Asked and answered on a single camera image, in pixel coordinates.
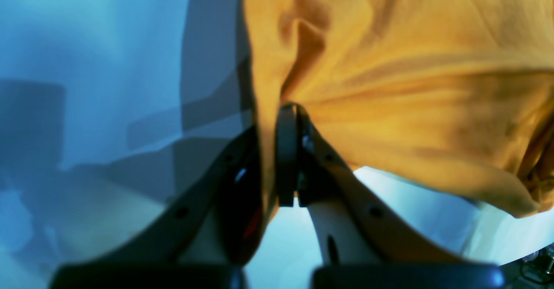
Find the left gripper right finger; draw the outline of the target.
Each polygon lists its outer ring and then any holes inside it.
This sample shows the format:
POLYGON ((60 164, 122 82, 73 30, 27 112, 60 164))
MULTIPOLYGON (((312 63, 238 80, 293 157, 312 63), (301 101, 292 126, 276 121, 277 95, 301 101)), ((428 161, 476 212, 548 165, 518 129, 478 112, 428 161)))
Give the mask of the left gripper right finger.
POLYGON ((279 110, 275 188, 307 208, 324 265, 312 289, 500 289, 498 266, 437 247, 367 189, 296 103, 279 110))

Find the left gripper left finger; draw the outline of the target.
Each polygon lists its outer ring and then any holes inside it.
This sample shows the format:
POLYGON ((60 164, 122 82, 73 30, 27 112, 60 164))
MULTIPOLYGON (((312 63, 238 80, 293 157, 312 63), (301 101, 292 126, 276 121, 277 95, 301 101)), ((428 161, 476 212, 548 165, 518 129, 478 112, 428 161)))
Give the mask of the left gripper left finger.
POLYGON ((246 289, 261 241, 258 135, 250 127, 136 237, 58 269, 52 289, 246 289))

